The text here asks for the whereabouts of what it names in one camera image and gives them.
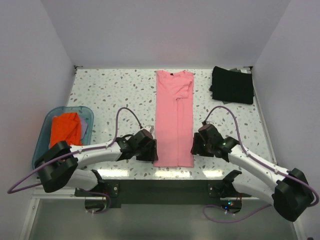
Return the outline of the pink t-shirt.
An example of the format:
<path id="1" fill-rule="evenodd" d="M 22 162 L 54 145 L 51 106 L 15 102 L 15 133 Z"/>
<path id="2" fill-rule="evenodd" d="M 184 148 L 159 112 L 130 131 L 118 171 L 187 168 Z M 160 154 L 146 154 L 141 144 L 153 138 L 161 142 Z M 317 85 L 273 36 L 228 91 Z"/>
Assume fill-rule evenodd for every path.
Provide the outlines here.
<path id="1" fill-rule="evenodd" d="M 194 166 L 193 146 L 194 74 L 189 71 L 156 72 L 155 167 Z"/>

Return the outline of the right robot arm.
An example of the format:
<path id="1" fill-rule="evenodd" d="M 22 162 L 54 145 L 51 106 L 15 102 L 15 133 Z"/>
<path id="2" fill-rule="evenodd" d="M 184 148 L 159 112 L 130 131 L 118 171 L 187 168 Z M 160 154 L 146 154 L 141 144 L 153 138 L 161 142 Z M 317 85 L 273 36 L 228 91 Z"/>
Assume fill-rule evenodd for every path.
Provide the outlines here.
<path id="1" fill-rule="evenodd" d="M 194 134 L 191 154 L 216 157 L 240 168 L 228 173 L 217 187 L 210 188 L 220 198 L 237 193 L 256 197 L 290 222 L 320 201 L 301 170 L 288 170 L 268 162 L 245 148 L 240 139 L 223 138 L 212 124 L 203 125 Z"/>

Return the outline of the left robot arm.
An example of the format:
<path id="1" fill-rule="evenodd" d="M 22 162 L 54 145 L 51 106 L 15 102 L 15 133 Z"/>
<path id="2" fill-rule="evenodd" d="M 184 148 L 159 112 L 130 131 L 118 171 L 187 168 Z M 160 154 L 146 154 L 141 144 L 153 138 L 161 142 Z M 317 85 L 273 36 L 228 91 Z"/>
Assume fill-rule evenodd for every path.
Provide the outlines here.
<path id="1" fill-rule="evenodd" d="M 39 157 L 33 164 L 46 193 L 64 187 L 86 190 L 99 196 L 104 190 L 102 177 L 97 170 L 84 167 L 103 162 L 118 162 L 136 158 L 138 161 L 154 162 L 158 159 L 153 126 L 146 126 L 136 134 L 117 137 L 106 143 L 69 146 L 61 141 Z"/>

